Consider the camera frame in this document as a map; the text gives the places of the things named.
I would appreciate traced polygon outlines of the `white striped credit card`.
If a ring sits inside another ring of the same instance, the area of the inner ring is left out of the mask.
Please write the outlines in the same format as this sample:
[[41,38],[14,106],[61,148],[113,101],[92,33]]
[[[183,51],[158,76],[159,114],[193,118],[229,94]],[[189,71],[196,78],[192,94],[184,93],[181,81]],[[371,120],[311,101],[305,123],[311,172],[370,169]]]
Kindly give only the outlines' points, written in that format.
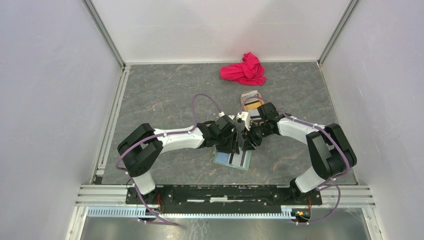
[[230,153],[228,155],[226,163],[232,166],[240,167],[240,161],[241,161],[241,153],[240,154]]

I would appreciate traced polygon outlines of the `grey striped credit card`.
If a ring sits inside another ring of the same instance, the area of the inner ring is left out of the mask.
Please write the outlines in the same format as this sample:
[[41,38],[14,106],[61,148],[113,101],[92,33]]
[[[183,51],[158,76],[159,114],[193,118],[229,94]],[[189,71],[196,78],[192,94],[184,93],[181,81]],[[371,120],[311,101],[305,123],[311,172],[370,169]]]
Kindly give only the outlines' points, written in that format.
[[248,169],[249,168],[249,160],[250,160],[250,151],[243,151],[241,153],[241,158],[240,158],[240,167],[242,167],[244,169]]

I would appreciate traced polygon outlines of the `green card holder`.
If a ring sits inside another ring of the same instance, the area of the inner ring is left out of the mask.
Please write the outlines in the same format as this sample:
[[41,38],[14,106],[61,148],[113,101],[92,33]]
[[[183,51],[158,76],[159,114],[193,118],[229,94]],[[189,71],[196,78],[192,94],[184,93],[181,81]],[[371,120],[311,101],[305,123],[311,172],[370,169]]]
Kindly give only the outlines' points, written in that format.
[[250,168],[252,150],[241,150],[237,153],[215,152],[213,162],[230,168],[247,171]]

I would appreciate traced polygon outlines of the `patterned white credit card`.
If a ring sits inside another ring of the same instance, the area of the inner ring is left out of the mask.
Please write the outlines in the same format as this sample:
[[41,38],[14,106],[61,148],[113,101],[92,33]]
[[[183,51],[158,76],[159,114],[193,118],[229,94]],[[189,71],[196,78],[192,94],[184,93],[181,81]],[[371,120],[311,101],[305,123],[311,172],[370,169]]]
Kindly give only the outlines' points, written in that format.
[[254,91],[247,91],[247,92],[244,92],[241,95],[241,99],[243,100],[243,102],[246,102],[248,98],[255,97],[257,95],[258,95],[258,92],[256,90],[254,90]]

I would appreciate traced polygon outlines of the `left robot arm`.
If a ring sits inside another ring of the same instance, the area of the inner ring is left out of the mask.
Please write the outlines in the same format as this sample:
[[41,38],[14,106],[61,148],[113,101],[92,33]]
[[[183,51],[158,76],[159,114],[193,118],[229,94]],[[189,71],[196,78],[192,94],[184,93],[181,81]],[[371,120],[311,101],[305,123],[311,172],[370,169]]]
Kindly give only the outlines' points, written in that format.
[[151,204],[157,198],[151,167],[161,154],[211,147],[219,152],[237,153],[239,136],[245,129],[245,121],[233,115],[169,130],[152,128],[149,123],[143,123],[118,145],[118,160],[123,162],[124,170],[138,188],[139,199]]

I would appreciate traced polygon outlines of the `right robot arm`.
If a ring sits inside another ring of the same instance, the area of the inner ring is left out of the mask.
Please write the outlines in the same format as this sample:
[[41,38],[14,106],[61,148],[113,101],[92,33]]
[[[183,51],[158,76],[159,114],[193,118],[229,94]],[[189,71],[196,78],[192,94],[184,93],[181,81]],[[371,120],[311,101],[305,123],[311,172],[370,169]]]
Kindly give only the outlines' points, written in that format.
[[311,167],[290,181],[285,196],[295,204],[302,204],[314,190],[323,189],[330,180],[347,174],[357,164],[357,157],[340,125],[312,124],[286,113],[267,102],[257,108],[259,119],[252,120],[248,111],[236,115],[241,131],[243,149],[261,145],[270,135],[288,137],[307,145]]

